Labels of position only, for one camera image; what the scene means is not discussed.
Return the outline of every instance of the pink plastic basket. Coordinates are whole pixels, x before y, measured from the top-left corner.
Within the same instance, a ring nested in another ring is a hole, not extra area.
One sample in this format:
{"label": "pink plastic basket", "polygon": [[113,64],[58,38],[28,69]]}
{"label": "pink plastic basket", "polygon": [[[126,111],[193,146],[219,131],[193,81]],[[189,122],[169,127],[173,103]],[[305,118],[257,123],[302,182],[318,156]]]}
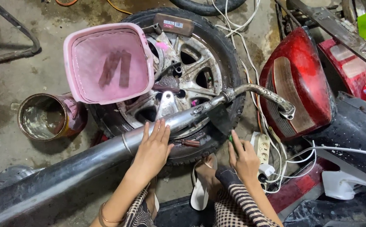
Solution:
{"label": "pink plastic basket", "polygon": [[114,23],[83,29],[64,41],[68,84],[76,101],[128,100],[153,86],[153,56],[142,29]]}

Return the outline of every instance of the metal can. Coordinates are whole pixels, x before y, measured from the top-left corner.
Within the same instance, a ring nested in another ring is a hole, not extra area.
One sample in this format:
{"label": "metal can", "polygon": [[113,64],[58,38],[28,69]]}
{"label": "metal can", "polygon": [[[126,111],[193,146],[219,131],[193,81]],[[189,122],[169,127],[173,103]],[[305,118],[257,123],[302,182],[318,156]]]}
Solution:
{"label": "metal can", "polygon": [[30,139],[50,141],[81,132],[88,120],[83,103],[69,94],[29,96],[19,107],[18,125]]}

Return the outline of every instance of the muffler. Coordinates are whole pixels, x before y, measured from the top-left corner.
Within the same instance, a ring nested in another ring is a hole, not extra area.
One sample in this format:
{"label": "muffler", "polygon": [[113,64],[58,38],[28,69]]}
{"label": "muffler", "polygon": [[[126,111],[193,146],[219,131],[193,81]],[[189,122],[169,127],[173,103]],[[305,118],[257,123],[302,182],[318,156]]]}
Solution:
{"label": "muffler", "polygon": [[[177,132],[204,117],[216,106],[229,103],[239,94],[252,91],[277,104],[286,119],[292,119],[295,107],[270,90],[255,84],[229,88],[208,102],[165,117],[171,132]],[[155,123],[150,124],[150,132]],[[120,136],[76,154],[34,173],[10,186],[0,189],[0,225],[21,214],[32,211],[46,201],[80,183],[103,173],[117,164],[132,159],[140,145],[144,128],[136,128]]]}

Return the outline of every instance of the bracelet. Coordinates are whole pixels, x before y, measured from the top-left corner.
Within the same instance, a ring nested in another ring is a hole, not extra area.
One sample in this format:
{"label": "bracelet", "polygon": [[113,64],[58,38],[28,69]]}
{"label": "bracelet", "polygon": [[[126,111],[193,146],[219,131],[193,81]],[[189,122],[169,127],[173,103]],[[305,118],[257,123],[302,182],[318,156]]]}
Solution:
{"label": "bracelet", "polygon": [[102,227],[108,227],[107,225],[105,225],[105,223],[103,222],[103,220],[105,220],[106,222],[109,222],[109,223],[119,223],[119,222],[122,222],[124,220],[124,217],[121,219],[121,220],[118,220],[118,221],[109,221],[107,219],[105,219],[105,217],[103,217],[103,214],[102,214],[102,210],[103,210],[103,207],[105,206],[106,202],[104,202],[100,208],[99,208],[99,215],[98,215],[98,219],[99,219],[99,223]]}

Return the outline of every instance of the concrete floor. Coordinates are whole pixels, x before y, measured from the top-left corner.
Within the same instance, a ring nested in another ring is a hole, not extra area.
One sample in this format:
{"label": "concrete floor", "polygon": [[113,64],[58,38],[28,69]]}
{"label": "concrete floor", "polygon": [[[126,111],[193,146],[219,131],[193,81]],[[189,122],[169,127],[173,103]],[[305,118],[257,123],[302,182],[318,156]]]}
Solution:
{"label": "concrete floor", "polygon": [[[132,13],[147,8],[173,7],[168,0],[114,2]],[[50,3],[42,3],[40,0],[0,0],[0,4],[37,35],[42,48],[41,53],[36,56],[0,64],[0,172],[17,164],[34,168],[47,167],[88,148],[98,127],[89,116],[84,131],[72,139],[63,138],[48,143],[33,142],[18,128],[17,105],[35,93],[68,92],[62,50],[65,37],[90,26],[118,22],[126,15],[113,9],[105,0],[79,0],[70,7],[61,7],[54,0]],[[253,2],[247,1],[229,15],[236,23],[243,24],[253,13],[253,9]],[[223,25],[220,18],[208,19],[212,23]],[[261,66],[280,42],[274,0],[261,1],[253,22],[243,35],[260,72]],[[0,53],[24,49],[30,44],[26,36],[0,16]],[[236,44],[241,59],[247,62],[245,51],[237,37]],[[250,73],[254,80],[254,72],[251,70]],[[236,129],[241,138],[257,129],[255,112],[251,99],[247,97],[245,110]],[[217,152],[219,163],[228,164],[226,152],[226,146]],[[128,166],[123,164],[109,170],[52,201],[24,220],[17,220],[13,225],[87,226],[97,215],[100,204],[115,190]],[[190,194],[190,171],[190,166],[166,169],[162,174],[165,178],[158,180],[159,201],[164,202]]]}

